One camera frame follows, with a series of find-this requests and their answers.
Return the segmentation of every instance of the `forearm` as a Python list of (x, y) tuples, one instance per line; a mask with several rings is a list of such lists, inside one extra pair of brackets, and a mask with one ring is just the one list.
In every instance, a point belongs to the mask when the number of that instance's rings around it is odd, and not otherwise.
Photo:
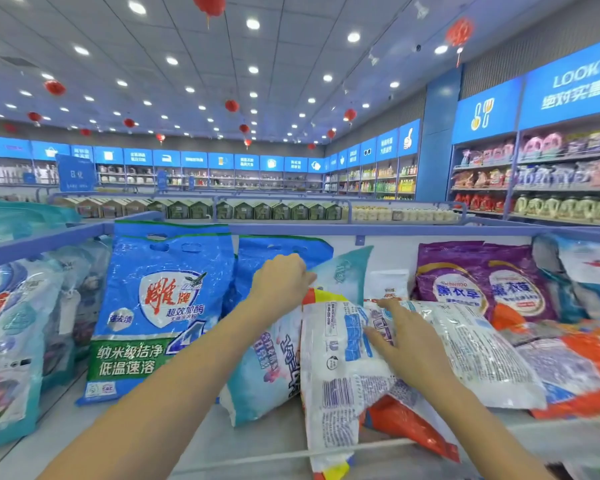
[(486, 480), (555, 480), (460, 382), (425, 394)]
[(257, 316), (261, 308), (249, 300), (240, 303), (113, 405), (39, 479), (167, 478), (236, 364), (261, 334), (254, 326), (263, 323)]

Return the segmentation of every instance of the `corrugated wall panel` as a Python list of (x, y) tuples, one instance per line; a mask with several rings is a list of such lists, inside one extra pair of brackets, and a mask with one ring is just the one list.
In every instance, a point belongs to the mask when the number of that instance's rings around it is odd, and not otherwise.
[(465, 64), (460, 99), (600, 42), (600, 0), (578, 0)]
[(427, 97), (426, 88), (422, 88), (416, 94), (405, 101), (393, 106), (391, 109), (379, 114), (375, 118), (368, 120), (359, 128), (353, 128), (353, 131), (338, 138), (332, 144), (328, 145), (325, 155), (332, 155), (344, 150), (357, 143), (378, 136), (386, 131), (402, 126), (410, 121), (417, 120), (424, 116), (424, 103)]

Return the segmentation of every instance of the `hand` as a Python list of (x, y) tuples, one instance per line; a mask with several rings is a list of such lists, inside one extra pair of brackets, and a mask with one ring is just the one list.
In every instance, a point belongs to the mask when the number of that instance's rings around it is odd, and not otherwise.
[(257, 270), (247, 301), (260, 310), (268, 327), (302, 304), (316, 277), (297, 254), (276, 256)]
[(381, 299), (377, 304), (393, 316), (393, 345), (373, 327), (365, 327), (365, 332), (400, 379), (428, 399), (458, 382), (442, 340), (430, 323), (400, 306), (399, 300)]

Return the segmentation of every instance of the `person's left hand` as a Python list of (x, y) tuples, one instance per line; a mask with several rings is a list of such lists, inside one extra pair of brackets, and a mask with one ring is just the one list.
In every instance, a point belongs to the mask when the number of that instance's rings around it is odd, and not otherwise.
[(316, 274), (306, 270), (297, 254), (276, 256), (257, 270), (247, 301), (261, 311), (270, 326), (302, 304)]

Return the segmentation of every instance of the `display bin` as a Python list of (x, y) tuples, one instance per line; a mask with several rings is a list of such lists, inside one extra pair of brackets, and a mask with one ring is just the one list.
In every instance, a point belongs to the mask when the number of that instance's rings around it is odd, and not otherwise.
[[(164, 219), (160, 211), (137, 214), (138, 220)], [(234, 235), (307, 235), (320, 237), (334, 254), (374, 245), (369, 271), (416, 269), (418, 244), (482, 239), (498, 244), (529, 244), (536, 235), (554, 232), (572, 239), (600, 242), (600, 229), (556, 227), (498, 222), (488, 218), (466, 218), (459, 225), (334, 225), (320, 223), (229, 223)], [(78, 244), (101, 234), (112, 234), (113, 220), (103, 220), (55, 230), (19, 241), (0, 243), (0, 265), (40, 252)], [(37, 430), (23, 439), (0, 447), (0, 480), (33, 480), (72, 439), (106, 411), (111, 404), (77, 407), (86, 381), (85, 364), (67, 386), (50, 389), (41, 397)], [(536, 420), (528, 412), (493, 410), (506, 427), (533, 454), (547, 462), (569, 460), (600, 466), (600, 416), (590, 419)], [(360, 444), (353, 466), (345, 476), (362, 479), (441, 479), (477, 477), (478, 473), (461, 452), (456, 464), (424, 450), (414, 442), (390, 439), (361, 428)], [(232, 428), (227, 412), (211, 406), (191, 443), (174, 468), (174, 479), (285, 479), (310, 480), (309, 457), (325, 451), (308, 451), (304, 416), (298, 397), (264, 418)]]

